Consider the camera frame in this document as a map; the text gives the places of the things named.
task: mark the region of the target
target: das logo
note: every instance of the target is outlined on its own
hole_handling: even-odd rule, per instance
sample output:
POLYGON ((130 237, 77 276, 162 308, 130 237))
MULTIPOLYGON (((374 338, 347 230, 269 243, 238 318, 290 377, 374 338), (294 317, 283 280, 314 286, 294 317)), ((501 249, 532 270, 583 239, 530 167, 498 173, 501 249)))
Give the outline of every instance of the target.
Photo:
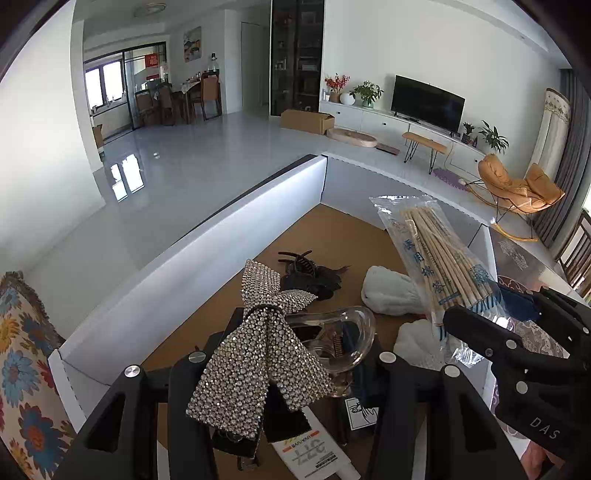
POLYGON ((536 417, 534 421, 530 423, 530 427, 538 429, 539 432, 542 432, 544 435, 548 435, 548 438, 552 440, 554 440, 560 434, 560 430, 551 430, 550 425, 546 425, 545 422, 542 423, 542 419, 539 419, 538 417, 536 417))

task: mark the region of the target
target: wooden bench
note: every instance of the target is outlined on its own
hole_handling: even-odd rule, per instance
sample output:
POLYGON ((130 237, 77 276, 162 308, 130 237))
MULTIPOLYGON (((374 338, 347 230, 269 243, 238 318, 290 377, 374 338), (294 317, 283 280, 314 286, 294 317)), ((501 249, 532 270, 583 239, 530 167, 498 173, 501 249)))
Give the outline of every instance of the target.
POLYGON ((431 149, 431 159, 429 161, 429 175, 431 174, 431 172, 433 171, 433 167, 435 166, 435 159, 437 158, 437 154, 442 153, 445 155, 447 153, 447 147, 445 145, 441 145, 440 143, 437 143, 433 140, 429 140, 425 137, 421 137, 420 135, 414 134, 412 132, 404 132, 402 134, 402 138, 404 138, 405 140, 410 140, 407 153, 404 156, 405 163, 413 159, 414 153, 417 151, 417 147, 419 146, 419 144, 431 149))

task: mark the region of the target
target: white tv cabinet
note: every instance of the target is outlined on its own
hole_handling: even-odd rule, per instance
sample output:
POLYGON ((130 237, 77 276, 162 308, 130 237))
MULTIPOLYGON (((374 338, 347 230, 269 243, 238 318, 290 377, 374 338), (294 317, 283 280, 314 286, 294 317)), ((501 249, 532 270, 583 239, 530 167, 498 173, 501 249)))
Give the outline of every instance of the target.
MULTIPOLYGON (((399 148, 402 154, 404 154, 407 147, 405 140, 402 138, 404 132, 411 131, 435 140, 447 147, 447 155, 441 161, 437 160, 436 167, 446 168, 469 181, 480 179, 478 162, 484 158, 484 153, 471 145, 466 145, 460 140, 450 137, 449 133, 437 127, 419 124, 407 118, 396 116, 392 112, 355 105, 348 106, 342 103, 320 102, 319 111, 334 116, 337 127, 373 135, 378 141, 399 148)), ((430 150, 419 147, 416 154, 428 158, 430 150)))

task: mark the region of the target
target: gray curtain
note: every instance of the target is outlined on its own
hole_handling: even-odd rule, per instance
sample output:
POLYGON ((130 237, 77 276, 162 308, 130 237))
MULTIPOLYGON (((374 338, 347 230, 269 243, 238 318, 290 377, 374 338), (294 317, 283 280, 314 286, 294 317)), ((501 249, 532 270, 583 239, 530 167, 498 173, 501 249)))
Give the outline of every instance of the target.
POLYGON ((571 121, 566 146, 555 183, 565 195, 556 205, 541 212, 534 220, 534 229, 546 247, 551 247, 575 205, 585 173, 591 169, 591 100, 583 84, 570 69, 560 70, 560 90, 569 99, 571 121))

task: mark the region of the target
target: floral pillow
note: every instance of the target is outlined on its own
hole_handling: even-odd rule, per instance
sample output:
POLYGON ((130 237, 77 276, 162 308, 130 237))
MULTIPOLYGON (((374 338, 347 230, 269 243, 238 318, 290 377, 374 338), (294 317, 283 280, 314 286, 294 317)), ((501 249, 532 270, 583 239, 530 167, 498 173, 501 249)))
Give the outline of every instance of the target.
POLYGON ((0 282, 0 439, 31 480, 53 477, 75 437, 47 358, 62 343, 18 273, 0 282))

